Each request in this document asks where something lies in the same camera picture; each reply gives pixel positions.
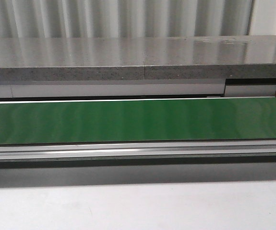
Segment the green conveyor belt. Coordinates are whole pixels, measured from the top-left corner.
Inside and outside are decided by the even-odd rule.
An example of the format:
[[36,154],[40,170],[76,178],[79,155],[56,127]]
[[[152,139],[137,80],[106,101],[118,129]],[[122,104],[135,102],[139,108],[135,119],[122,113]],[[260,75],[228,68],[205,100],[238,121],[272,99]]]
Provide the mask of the green conveyor belt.
[[276,97],[0,102],[0,145],[276,139]]

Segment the white pleated curtain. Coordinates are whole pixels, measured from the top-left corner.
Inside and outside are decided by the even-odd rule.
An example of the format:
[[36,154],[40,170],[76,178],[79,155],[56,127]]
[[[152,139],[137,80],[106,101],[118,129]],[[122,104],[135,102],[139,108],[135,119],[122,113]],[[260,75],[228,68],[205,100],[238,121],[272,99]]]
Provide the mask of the white pleated curtain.
[[0,38],[276,35],[276,0],[0,0]]

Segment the silver conveyor frame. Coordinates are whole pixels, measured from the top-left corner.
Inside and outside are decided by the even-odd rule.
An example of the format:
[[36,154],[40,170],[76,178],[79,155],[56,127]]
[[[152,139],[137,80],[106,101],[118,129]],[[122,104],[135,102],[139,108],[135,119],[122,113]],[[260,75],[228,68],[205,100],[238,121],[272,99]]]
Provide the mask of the silver conveyor frame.
[[204,139],[0,145],[0,168],[251,162],[276,162],[276,139]]

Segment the grey speckled stone counter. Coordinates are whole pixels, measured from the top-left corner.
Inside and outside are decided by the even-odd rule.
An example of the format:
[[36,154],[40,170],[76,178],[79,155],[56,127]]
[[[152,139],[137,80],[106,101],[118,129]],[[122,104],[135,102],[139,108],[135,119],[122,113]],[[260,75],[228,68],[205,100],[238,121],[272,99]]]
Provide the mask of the grey speckled stone counter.
[[276,36],[0,38],[0,81],[276,79]]

